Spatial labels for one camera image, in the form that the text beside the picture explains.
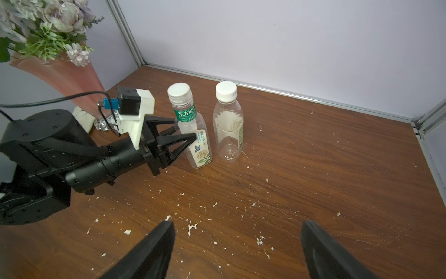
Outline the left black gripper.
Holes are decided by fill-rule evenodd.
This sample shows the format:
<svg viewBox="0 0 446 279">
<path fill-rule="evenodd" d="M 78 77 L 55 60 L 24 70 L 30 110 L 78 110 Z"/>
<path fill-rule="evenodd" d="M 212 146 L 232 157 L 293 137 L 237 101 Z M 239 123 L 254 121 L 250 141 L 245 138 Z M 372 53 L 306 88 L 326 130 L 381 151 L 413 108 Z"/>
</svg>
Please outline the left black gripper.
<svg viewBox="0 0 446 279">
<path fill-rule="evenodd" d="M 109 183 L 120 175 L 147 164 L 153 175 L 171 166 L 191 144 L 196 134 L 177 134 L 177 120 L 145 116 L 139 149 L 126 137 L 106 146 L 108 154 L 65 174 L 65 180 L 78 193 L 90 193 L 95 187 Z"/>
</svg>

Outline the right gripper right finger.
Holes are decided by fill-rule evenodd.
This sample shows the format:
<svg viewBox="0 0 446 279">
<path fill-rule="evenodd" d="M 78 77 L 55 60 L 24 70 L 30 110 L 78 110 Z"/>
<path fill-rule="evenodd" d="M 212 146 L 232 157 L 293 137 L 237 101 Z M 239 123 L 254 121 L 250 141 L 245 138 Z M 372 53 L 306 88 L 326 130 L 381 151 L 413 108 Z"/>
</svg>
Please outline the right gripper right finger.
<svg viewBox="0 0 446 279">
<path fill-rule="evenodd" d="M 315 221 L 303 222 L 301 243 L 312 279 L 377 278 Z"/>
</svg>

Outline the white bottle cap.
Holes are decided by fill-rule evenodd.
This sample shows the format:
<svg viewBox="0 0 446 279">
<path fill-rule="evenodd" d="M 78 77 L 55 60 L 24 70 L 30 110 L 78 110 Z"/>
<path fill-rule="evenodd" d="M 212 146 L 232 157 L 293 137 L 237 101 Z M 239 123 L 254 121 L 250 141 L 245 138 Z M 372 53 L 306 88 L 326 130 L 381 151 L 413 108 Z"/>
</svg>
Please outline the white bottle cap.
<svg viewBox="0 0 446 279">
<path fill-rule="evenodd" d="M 232 81 L 222 81 L 216 85 L 216 97 L 221 103 L 232 103 L 237 99 L 237 85 Z"/>
<path fill-rule="evenodd" d="M 187 105 L 193 100 L 192 91 L 187 83 L 175 83 L 169 86 L 167 93 L 171 104 L 175 106 Z"/>
</svg>

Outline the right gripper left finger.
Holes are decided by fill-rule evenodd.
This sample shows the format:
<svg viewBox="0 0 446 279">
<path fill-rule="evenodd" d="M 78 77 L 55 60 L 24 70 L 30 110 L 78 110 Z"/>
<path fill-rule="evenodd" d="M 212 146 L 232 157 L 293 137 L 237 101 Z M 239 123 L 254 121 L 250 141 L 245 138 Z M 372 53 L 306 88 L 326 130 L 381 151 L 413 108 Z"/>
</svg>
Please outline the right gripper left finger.
<svg viewBox="0 0 446 279">
<path fill-rule="evenodd" d="M 174 223 L 157 225 L 103 279 L 164 279 L 175 243 Z"/>
</svg>

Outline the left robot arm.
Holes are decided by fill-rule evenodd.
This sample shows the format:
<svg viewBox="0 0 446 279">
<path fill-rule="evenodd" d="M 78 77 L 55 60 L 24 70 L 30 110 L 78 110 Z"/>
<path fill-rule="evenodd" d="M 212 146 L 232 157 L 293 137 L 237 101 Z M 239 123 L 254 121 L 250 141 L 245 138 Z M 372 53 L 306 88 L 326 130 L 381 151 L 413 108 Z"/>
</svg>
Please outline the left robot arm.
<svg viewBox="0 0 446 279">
<path fill-rule="evenodd" d="M 148 165 L 153 175 L 171 166 L 195 134 L 178 134 L 174 119 L 147 116 L 142 139 L 97 146 L 67 110 L 54 109 L 8 124 L 1 152 L 16 163 L 12 181 L 1 183 L 1 224 L 39 222 L 70 206 L 72 191 L 87 195 L 120 175 Z"/>
</svg>

